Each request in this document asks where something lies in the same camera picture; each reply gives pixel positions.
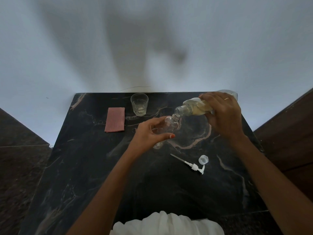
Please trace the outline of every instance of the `dark floor tile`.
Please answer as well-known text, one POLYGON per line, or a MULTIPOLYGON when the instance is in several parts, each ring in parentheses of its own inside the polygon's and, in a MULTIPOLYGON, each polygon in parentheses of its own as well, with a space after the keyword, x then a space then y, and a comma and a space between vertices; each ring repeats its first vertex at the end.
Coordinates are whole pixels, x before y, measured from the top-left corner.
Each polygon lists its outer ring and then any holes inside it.
POLYGON ((268 211, 222 217, 215 222, 225 235, 283 235, 268 211))
POLYGON ((0 147, 42 144, 48 143, 0 109, 0 147))
POLYGON ((18 234, 51 154, 49 146, 0 148, 0 231, 18 234))

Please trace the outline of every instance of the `drinking glass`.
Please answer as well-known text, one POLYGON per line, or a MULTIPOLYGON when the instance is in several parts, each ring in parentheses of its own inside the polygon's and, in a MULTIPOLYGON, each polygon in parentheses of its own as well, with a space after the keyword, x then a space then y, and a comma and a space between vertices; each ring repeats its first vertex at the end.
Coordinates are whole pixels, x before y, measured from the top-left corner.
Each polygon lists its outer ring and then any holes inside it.
POLYGON ((131 105, 133 106, 135 115, 143 116, 146 114, 148 100, 148 96, 143 93, 136 93, 131 96, 131 105))

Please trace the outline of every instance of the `white shirt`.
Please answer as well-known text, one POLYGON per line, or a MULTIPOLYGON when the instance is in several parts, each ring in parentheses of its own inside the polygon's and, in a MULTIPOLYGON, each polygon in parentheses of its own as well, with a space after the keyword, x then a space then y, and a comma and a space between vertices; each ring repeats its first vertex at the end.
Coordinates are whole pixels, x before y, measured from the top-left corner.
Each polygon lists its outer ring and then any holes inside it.
POLYGON ((216 222, 208 219, 191 220, 187 216, 166 214, 164 211, 153 213, 140 220, 114 224, 110 235, 224 235, 216 222))

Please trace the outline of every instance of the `pink cloth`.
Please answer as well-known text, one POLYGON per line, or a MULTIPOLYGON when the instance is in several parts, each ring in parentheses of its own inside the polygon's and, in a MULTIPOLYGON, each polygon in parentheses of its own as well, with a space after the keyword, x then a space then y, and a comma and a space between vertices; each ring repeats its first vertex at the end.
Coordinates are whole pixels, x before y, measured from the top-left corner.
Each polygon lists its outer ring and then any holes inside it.
POLYGON ((108 116, 105 123, 105 132, 124 131, 125 108, 114 107, 108 109, 108 116))

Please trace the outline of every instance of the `black marble countertop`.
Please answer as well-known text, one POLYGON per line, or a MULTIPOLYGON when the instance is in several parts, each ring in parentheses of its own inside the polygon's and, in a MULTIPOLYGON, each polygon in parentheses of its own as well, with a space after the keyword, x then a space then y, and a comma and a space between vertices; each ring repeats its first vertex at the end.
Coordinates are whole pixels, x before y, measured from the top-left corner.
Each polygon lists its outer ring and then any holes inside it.
MULTIPOLYGON (((21 235, 65 234, 126 150, 138 124, 171 115, 199 92, 147 93, 147 114, 142 117, 132 110, 132 94, 75 95, 21 235), (109 107, 125 107, 124 132, 104 132, 109 107)), ((243 117, 242 123, 245 134, 262 152, 243 117)), ((115 222, 141 220, 164 210, 223 223, 229 216, 267 210, 245 167, 205 116, 182 118, 175 134, 161 149, 146 152, 134 164, 115 222), (204 154, 209 162, 201 175, 170 153, 198 166, 204 154)))

